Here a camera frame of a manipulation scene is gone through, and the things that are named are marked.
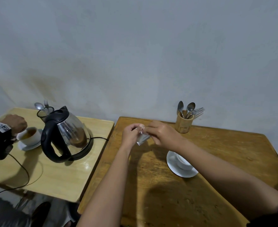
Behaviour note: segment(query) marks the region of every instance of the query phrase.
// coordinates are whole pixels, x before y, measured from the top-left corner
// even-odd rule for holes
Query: white cup
[[[191,170],[193,168],[193,166],[188,161],[186,161],[185,158],[183,158],[182,156],[176,154],[176,159],[177,159],[177,165],[181,169]]]
[[[31,133],[34,131],[35,131],[35,133],[33,135],[31,135],[31,137],[23,139],[23,137],[27,133]],[[18,133],[16,138],[17,138],[17,140],[21,141],[23,144],[25,144],[27,146],[32,146],[32,145],[35,145],[40,142],[41,134],[36,127],[32,126],[32,127],[28,127],[23,132]]]

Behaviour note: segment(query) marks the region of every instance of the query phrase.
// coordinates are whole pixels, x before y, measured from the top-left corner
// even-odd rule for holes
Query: white saucer
[[[39,131],[40,135],[41,135],[41,133],[43,132],[42,129],[38,129],[38,131]],[[41,144],[41,143],[40,143],[40,141],[39,141],[39,142],[36,143],[35,145],[27,146],[27,145],[23,144],[21,141],[19,141],[18,144],[17,144],[17,146],[18,146],[18,148],[19,148],[20,150],[28,151],[28,150],[32,150],[32,149],[34,149],[34,148],[36,148],[36,147],[39,147],[40,144]]]
[[[168,167],[174,174],[176,174],[182,178],[191,178],[191,177],[194,177],[195,175],[197,175],[198,171],[195,168],[193,168],[192,170],[181,169],[180,167],[178,167],[177,161],[178,160],[176,157],[176,153],[169,151],[166,156],[166,162],[167,162]]]

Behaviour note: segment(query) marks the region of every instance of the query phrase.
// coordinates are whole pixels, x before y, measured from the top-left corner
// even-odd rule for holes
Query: stainless steel kettle
[[[51,142],[58,149],[59,155],[55,153]],[[41,134],[41,147],[53,162],[81,159],[90,152],[92,145],[93,140],[88,129],[66,106],[46,116]]]

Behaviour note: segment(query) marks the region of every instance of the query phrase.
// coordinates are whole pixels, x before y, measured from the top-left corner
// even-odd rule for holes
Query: dark wooden table
[[[151,121],[120,117],[81,200],[83,213],[121,144],[123,129]],[[184,137],[278,190],[278,155],[263,134],[192,126]],[[124,226],[245,226],[247,220],[200,174],[181,178],[167,166],[167,150],[152,139],[133,147],[122,214]]]

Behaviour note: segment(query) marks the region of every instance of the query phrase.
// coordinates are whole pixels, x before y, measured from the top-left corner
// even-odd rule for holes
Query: floor
[[[21,199],[20,196],[13,194],[10,191],[2,192],[0,198],[10,202],[13,207],[15,207]],[[70,220],[67,212],[67,202],[65,200],[42,194],[35,194],[34,198],[29,200],[26,206],[22,208],[22,211],[31,215],[37,206],[46,201],[51,203],[51,208],[43,227],[63,227],[65,223]]]

